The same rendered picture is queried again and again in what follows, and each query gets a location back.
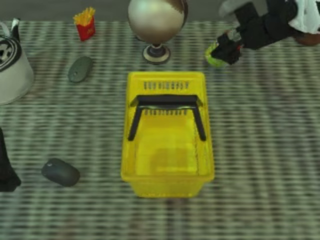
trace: french fries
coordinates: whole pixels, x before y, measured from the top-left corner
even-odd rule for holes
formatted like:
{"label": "french fries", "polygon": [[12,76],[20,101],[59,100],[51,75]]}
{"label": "french fries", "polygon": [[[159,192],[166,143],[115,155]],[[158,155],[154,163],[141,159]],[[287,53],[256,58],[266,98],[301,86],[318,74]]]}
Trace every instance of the french fries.
{"label": "french fries", "polygon": [[87,7],[83,12],[75,15],[73,17],[75,25],[87,26],[93,16],[95,15],[96,10],[93,7]]}

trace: computer mouse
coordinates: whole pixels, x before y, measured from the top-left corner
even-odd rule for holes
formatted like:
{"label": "computer mouse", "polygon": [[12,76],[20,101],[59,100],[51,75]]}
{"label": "computer mouse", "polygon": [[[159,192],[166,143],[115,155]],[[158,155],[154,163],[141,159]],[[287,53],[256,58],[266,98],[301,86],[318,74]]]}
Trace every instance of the computer mouse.
{"label": "computer mouse", "polygon": [[69,81],[72,83],[80,83],[84,81],[89,75],[93,63],[93,59],[88,56],[82,56],[75,60],[68,72]]}
{"label": "computer mouse", "polygon": [[72,187],[80,179],[80,172],[75,167],[58,158],[49,159],[41,173],[48,180],[63,187]]}

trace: globe base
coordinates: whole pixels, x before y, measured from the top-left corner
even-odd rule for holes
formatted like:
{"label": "globe base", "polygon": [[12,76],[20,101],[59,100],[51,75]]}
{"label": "globe base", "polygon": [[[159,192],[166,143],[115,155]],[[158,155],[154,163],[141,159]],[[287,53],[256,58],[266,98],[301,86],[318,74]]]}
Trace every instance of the globe base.
{"label": "globe base", "polygon": [[142,53],[143,58],[154,65],[165,64],[171,56],[170,49],[166,46],[160,45],[149,45]]}

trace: sphere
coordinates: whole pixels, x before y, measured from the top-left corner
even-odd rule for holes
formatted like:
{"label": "sphere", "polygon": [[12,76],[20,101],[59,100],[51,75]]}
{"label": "sphere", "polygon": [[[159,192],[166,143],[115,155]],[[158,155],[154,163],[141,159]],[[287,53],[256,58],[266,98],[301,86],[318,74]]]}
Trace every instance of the sphere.
{"label": "sphere", "polygon": [[128,21],[132,31],[149,44],[172,39],[185,22],[184,0],[131,0]]}

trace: crate handle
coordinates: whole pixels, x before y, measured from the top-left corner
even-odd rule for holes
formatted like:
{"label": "crate handle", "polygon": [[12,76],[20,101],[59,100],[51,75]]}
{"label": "crate handle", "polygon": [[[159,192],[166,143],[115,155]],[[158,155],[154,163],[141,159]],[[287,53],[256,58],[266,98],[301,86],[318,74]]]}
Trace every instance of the crate handle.
{"label": "crate handle", "polygon": [[207,137],[205,128],[199,111],[199,107],[201,106],[203,106],[203,103],[200,101],[197,95],[138,95],[130,104],[130,107],[136,107],[136,110],[132,120],[128,140],[133,141],[135,139],[143,110],[191,109],[199,137],[202,141],[206,141]]}

